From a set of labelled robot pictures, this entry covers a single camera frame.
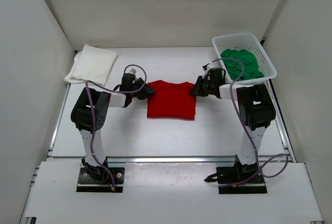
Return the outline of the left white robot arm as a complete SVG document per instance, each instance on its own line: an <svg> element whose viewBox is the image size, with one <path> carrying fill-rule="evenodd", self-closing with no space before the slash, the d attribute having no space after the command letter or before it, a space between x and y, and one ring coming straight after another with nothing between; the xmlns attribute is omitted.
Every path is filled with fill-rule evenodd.
<svg viewBox="0 0 332 224"><path fill-rule="evenodd" d="M114 89L107 89L93 81L86 81L85 87L71 112L71 121L81 134L85 149L82 164L87 174L97 183L114 181L108 167L101 128L109 108L126 108L134 98L146 100L154 96L156 90L146 83L146 78L137 78L136 70L124 72L121 83Z"/></svg>

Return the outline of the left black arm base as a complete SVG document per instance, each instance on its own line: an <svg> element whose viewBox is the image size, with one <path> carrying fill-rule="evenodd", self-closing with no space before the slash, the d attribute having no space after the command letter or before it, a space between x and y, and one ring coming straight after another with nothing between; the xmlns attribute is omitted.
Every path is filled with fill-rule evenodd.
<svg viewBox="0 0 332 224"><path fill-rule="evenodd" d="M109 167L108 171L100 166L90 166L84 159L81 161L76 191L88 193L122 193L125 178L125 167Z"/></svg>

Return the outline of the green t shirt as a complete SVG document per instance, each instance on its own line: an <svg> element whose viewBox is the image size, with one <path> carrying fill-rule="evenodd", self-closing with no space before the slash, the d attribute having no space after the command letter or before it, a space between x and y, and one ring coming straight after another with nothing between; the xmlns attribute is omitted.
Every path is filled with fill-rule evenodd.
<svg viewBox="0 0 332 224"><path fill-rule="evenodd" d="M221 58L226 58L223 63L232 80L237 79L244 67L243 75L239 80L250 80L264 77L259 70L256 57L246 50L226 49L220 54Z"/></svg>

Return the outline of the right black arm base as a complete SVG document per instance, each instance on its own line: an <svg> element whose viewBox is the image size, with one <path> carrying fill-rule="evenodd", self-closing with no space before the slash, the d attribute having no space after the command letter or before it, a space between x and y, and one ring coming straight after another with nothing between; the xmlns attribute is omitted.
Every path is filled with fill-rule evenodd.
<svg viewBox="0 0 332 224"><path fill-rule="evenodd" d="M257 166L244 170L241 165L217 167L216 173L207 176L206 183L217 183L218 194L266 194L268 193L264 177Z"/></svg>

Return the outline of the white t shirt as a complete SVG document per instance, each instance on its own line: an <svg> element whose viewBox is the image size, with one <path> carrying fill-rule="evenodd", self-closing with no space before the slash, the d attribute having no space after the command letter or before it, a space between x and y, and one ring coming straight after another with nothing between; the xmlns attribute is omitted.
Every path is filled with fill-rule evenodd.
<svg viewBox="0 0 332 224"><path fill-rule="evenodd" d="M90 80L105 86L117 57L118 53L115 51L85 44L75 55L74 64L64 81L79 84Z"/></svg>

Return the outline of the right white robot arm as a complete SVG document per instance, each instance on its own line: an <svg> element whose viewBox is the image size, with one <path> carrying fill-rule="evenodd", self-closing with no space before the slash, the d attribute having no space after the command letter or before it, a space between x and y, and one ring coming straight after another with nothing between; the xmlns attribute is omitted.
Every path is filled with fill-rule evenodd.
<svg viewBox="0 0 332 224"><path fill-rule="evenodd" d="M267 87L261 83L241 85L226 83L226 71L222 68L203 67L204 75L199 76L189 94L205 97L214 95L235 103L244 133L239 153L234 163L233 177L238 182L247 181L257 171L256 153L276 113Z"/></svg>

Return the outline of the red t shirt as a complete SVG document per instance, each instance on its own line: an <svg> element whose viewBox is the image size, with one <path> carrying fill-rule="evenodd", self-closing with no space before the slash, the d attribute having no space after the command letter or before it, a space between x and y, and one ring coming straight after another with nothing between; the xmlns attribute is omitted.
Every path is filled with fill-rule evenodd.
<svg viewBox="0 0 332 224"><path fill-rule="evenodd" d="M157 80L148 85L155 94L147 100L147 118L195 119L196 96L189 94L193 83Z"/></svg>

